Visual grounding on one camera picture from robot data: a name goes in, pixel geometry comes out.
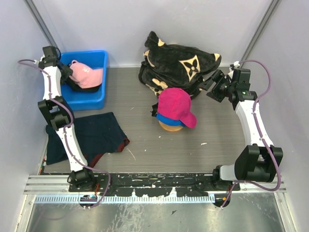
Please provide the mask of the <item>right aluminium frame post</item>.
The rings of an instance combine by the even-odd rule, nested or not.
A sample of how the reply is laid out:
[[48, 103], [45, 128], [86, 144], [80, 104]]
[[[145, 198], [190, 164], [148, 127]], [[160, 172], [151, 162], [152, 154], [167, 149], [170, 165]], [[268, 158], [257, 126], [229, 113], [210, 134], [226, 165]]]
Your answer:
[[258, 24], [250, 42], [248, 43], [246, 50], [243, 54], [243, 56], [241, 57], [241, 60], [247, 60], [250, 56], [250, 54], [252, 53], [256, 43], [258, 42], [258, 40], [260, 39], [260, 37], [262, 36], [264, 30], [266, 29], [268, 23], [270, 22], [271, 18], [273, 17], [274, 13], [276, 12], [278, 6], [280, 5], [280, 3], [282, 2], [282, 0], [272, 0], [269, 4], [269, 6], [267, 7], [260, 23]]

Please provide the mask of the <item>magenta cap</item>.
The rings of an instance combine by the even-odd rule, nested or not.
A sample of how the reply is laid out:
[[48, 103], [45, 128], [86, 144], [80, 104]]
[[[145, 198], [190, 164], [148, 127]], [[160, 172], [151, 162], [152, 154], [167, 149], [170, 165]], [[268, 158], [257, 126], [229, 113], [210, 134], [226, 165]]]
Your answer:
[[197, 125], [197, 118], [191, 112], [191, 97], [181, 88], [167, 88], [158, 96], [157, 104], [152, 106], [152, 117], [157, 114], [180, 120], [188, 128]]

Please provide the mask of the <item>black cap white logo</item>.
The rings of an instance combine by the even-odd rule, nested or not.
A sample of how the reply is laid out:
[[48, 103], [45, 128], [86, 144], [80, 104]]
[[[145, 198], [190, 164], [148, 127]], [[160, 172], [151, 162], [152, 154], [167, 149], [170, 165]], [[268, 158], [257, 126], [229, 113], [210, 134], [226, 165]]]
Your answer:
[[81, 88], [78, 84], [76, 84], [73, 80], [71, 80], [70, 88], [72, 89], [72, 91], [75, 91], [75, 92], [93, 93], [99, 90], [100, 85], [96, 87], [90, 87], [90, 88]]

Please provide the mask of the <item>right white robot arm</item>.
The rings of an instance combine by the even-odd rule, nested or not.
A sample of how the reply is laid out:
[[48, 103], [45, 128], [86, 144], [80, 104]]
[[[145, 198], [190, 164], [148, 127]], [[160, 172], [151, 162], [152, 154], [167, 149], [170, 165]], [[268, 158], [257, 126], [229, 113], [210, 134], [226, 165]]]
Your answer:
[[283, 150], [275, 147], [263, 124], [258, 95], [250, 90], [249, 69], [233, 68], [229, 74], [216, 70], [200, 87], [207, 96], [222, 102], [228, 98], [239, 117], [245, 148], [232, 165], [218, 165], [213, 170], [212, 186], [223, 190], [229, 181], [270, 183], [277, 175]]

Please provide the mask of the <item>pink cap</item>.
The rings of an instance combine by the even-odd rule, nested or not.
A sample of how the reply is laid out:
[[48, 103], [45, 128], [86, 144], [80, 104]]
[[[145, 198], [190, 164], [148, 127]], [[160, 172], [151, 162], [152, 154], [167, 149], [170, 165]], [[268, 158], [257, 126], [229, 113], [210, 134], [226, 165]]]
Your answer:
[[70, 64], [73, 74], [70, 77], [81, 88], [96, 87], [102, 84], [103, 69], [92, 69], [89, 66], [73, 60]]

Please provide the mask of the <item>aluminium frame post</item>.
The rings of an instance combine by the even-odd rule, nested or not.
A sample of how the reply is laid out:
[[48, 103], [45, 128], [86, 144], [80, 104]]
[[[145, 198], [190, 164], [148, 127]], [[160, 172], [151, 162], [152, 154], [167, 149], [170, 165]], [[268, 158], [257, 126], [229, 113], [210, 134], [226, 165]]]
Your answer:
[[282, 2], [282, 0], [272, 0], [269, 4], [269, 6], [267, 7], [260, 23], [258, 24], [250, 42], [248, 43], [246, 50], [243, 54], [243, 56], [241, 57], [241, 60], [247, 60], [250, 56], [250, 54], [252, 53], [256, 43], [258, 42], [258, 40], [260, 39], [260, 37], [262, 36], [264, 30], [266, 29], [268, 23], [270, 22], [271, 18], [273, 17], [274, 13], [276, 12], [278, 6], [280, 5], [280, 3]]
[[32, 14], [33, 18], [35, 19], [36, 23], [38, 24], [41, 32], [43, 33], [44, 37], [48, 41], [51, 46], [57, 47], [56, 41], [53, 38], [49, 28], [47, 27], [43, 17], [41, 16], [39, 10], [37, 9], [36, 5], [34, 4], [33, 0], [24, 0], [24, 3], [28, 7], [28, 10]]

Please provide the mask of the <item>wooden hat stand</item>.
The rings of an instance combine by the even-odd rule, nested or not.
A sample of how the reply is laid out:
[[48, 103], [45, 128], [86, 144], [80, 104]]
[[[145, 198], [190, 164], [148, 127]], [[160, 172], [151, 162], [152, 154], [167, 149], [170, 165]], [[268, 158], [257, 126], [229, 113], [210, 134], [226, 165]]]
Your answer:
[[159, 125], [161, 126], [162, 129], [168, 131], [168, 132], [178, 132], [183, 129], [182, 125], [178, 126], [170, 126], [167, 124], [164, 124], [163, 122], [159, 121]]

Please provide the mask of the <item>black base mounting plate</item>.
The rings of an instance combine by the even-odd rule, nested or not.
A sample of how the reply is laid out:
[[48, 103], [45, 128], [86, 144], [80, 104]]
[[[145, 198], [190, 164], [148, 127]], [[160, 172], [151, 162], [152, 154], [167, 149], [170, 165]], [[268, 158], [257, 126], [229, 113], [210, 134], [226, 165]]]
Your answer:
[[232, 181], [220, 180], [217, 175], [204, 173], [113, 173], [95, 175], [92, 180], [68, 177], [70, 192], [96, 192], [100, 196], [159, 197], [176, 191], [177, 197], [208, 196], [211, 191], [229, 191]]

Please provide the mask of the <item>black patterned plush blanket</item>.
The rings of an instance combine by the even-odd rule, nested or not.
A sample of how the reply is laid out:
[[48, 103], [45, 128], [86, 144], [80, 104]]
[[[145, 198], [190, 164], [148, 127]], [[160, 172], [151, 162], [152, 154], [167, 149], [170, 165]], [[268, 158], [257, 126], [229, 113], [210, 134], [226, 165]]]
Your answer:
[[144, 61], [139, 71], [139, 81], [146, 85], [156, 97], [167, 88], [180, 88], [196, 98], [204, 82], [203, 76], [215, 71], [222, 57], [195, 47], [166, 44], [154, 31], [145, 41]]

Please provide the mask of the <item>blue cap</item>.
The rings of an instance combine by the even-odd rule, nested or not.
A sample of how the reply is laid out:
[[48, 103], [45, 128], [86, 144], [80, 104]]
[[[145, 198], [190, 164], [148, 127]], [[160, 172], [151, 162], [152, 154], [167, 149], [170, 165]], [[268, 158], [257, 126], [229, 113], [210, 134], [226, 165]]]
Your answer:
[[163, 124], [166, 124], [168, 126], [182, 126], [182, 127], [186, 127], [185, 124], [183, 124], [180, 120], [174, 120], [174, 119], [171, 119], [171, 118], [168, 118], [168, 117], [165, 117], [161, 114], [157, 114], [156, 115], [156, 118], [162, 122]]

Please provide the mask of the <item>blue plastic bin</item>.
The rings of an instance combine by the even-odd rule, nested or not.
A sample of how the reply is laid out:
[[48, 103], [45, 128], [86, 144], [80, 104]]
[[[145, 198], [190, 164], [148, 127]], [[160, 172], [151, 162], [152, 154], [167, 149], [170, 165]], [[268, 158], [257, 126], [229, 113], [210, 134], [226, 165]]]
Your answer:
[[104, 50], [64, 52], [60, 61], [69, 64], [77, 60], [93, 70], [103, 69], [102, 84], [96, 92], [79, 92], [74, 91], [69, 85], [61, 86], [63, 98], [69, 104], [72, 110], [97, 110], [104, 107], [105, 86], [107, 74], [108, 53]]

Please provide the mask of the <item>left aluminium frame post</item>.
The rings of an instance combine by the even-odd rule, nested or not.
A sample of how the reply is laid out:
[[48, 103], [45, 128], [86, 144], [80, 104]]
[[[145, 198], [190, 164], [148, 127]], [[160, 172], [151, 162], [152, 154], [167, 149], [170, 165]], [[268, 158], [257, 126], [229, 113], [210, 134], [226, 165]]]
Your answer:
[[48, 41], [51, 46], [57, 47], [56, 41], [53, 38], [49, 28], [47, 27], [43, 17], [41, 16], [39, 10], [37, 9], [36, 5], [34, 4], [33, 0], [24, 0], [24, 3], [28, 7], [28, 10], [32, 14], [33, 18], [35, 19], [36, 23], [38, 24], [41, 32], [43, 33], [44, 37]]

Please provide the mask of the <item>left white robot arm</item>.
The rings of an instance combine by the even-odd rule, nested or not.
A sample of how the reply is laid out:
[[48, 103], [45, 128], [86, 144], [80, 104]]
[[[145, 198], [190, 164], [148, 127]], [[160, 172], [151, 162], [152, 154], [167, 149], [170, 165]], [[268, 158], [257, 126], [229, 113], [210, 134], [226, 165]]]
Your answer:
[[61, 94], [61, 80], [68, 78], [72, 70], [60, 61], [58, 48], [46, 46], [42, 50], [43, 56], [38, 62], [38, 68], [43, 74], [44, 95], [42, 101], [38, 102], [38, 108], [66, 151], [71, 170], [67, 182], [78, 190], [92, 191], [97, 180], [78, 144], [73, 111]]

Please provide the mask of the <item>navy blue cloth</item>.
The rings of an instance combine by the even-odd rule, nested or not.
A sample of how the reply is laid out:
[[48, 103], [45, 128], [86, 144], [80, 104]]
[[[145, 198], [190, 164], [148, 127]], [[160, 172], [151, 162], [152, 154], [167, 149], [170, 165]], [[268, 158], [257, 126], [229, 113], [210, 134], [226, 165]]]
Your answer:
[[[121, 152], [130, 143], [112, 112], [76, 118], [74, 126], [82, 154], [92, 168], [104, 154]], [[45, 131], [48, 134], [46, 164], [67, 160], [65, 148], [53, 128], [47, 125]]]

